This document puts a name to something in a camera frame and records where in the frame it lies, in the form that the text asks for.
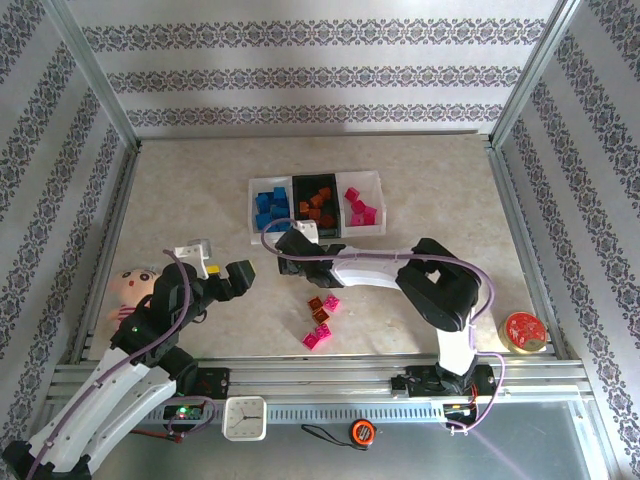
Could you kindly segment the plush doll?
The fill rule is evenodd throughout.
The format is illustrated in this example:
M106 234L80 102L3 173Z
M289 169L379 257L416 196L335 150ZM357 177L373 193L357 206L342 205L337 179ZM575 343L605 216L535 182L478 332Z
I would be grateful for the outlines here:
M157 272L143 268L125 270L114 276L108 286L108 293L116 305L107 314L107 320L114 330L135 312L141 300L153 293L158 278Z

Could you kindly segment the white plastic bin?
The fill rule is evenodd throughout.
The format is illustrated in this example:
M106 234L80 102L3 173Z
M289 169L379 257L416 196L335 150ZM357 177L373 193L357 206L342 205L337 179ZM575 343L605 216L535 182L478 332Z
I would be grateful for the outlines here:
M293 181L291 176L282 177L269 177L269 178L253 178L249 180L248 184L248 228L250 231L250 238L252 244L260 243L260 235L262 231L256 229L255 216L258 213L258 207L256 206L255 198L260 193L267 193L271 199L273 199L273 189L277 186L285 187L287 189L288 202L290 208L290 217L294 216L294 201L293 201Z
M338 201L341 210L341 238L383 236L386 234L387 209L382 192L382 185L377 171L355 171L337 172L335 174ZM364 225L351 227L350 220L354 214L351 209L351 202L345 197L345 192L349 187L353 187L360 192L358 200L363 201L366 206L377 209L375 225Z

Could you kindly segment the black plastic bin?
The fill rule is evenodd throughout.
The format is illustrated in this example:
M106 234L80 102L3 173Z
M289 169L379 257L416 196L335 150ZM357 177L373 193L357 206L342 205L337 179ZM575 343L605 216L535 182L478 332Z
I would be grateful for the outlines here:
M298 175L292 177L293 181L293 201L294 201L294 218L296 220L312 220L308 215L299 213L299 203L305 201L309 204L310 209L320 209L322 215L332 215L336 220L336 226L333 229L322 229L319 226L319 220L316 221L321 240L336 239L341 235L341 210L338 201L338 191L336 177L334 174L315 174L315 175ZM321 188L328 187L332 190L330 200L324 199L321 208L314 208L310 199L315 195L320 195Z

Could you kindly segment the circuit board with green light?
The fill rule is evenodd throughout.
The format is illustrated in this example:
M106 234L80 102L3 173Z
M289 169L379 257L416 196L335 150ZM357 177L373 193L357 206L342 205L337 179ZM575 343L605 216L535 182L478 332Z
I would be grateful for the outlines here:
M204 418L205 404L166 405L163 419L166 421L199 422Z

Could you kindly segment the white square clock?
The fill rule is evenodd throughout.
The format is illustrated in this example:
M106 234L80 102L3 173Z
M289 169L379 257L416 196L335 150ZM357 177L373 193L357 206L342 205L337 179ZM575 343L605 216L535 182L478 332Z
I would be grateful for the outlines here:
M223 436L232 442L257 442L267 434L267 402L260 396L229 397L224 406Z

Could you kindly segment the red round tin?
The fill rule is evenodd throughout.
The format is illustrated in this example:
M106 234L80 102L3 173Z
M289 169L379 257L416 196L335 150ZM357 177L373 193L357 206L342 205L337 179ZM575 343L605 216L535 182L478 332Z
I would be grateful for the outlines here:
M499 326L498 335L510 352L518 354L540 352L547 344L547 330L543 322L527 312L509 315Z

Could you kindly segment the aluminium side rail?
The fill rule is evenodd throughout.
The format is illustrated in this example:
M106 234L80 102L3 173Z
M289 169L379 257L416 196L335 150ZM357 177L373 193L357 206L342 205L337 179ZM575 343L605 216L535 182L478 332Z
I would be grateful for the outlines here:
M509 170L499 150L491 144L485 147L496 188L509 225L515 250L531 298L534 313L547 327L555 357L570 360L572 354L567 349L561 328L552 308L551 298L546 289L542 270L539 267L534 245L531 241L525 216L520 208L517 192L509 176Z
M103 236L100 240L91 281L80 310L81 316L75 332L71 335L66 356L64 357L66 363L76 364L83 360L87 338L98 322L117 242L126 214L140 149L140 145L136 148L128 149L123 156L106 211L102 229Z

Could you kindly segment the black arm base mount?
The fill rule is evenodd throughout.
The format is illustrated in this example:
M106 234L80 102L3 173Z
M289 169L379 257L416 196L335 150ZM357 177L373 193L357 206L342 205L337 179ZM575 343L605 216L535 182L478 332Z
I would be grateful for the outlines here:
M229 383L230 370L228 368L199 367L191 394L213 400L226 400Z
M393 398L438 398L492 396L497 377L485 364L473 364L464 375L453 374L439 365L408 366L390 379Z

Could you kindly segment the aluminium back rail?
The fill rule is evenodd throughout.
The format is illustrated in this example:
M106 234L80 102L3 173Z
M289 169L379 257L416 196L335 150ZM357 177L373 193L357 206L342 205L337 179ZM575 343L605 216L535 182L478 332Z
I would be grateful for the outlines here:
M491 144L491 134L479 133L477 130L434 130L434 131L338 131L321 132L259 132L256 134L213 134L213 135L164 135L139 136L140 144L150 141L196 141L196 140L245 140L245 139L284 139L284 138L359 138L359 137L458 137L472 136L481 142Z

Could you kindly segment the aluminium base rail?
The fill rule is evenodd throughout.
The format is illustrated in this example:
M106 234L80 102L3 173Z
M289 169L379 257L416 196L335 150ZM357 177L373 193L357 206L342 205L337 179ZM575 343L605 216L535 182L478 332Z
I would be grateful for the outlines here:
M317 396L322 402L373 402L391 397L390 379L409 366L431 365L433 355L320 355L202 359L203 368L230 371L228 394L259 395L274 402L300 403ZM505 357L505 395L579 392L592 387L580 360L552 354Z

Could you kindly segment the aluminium frame post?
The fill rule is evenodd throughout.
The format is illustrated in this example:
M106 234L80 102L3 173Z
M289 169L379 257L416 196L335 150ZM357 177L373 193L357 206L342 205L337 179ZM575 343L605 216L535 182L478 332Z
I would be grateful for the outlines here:
M585 0L558 0L542 35L524 65L505 107L489 134L489 145L497 150L505 141L528 101L531 92L545 72L566 30Z
M40 0L62 40L66 43L88 85L105 109L124 143L138 151L140 139L128 119L125 110L97 61L88 40L67 6L66 0Z

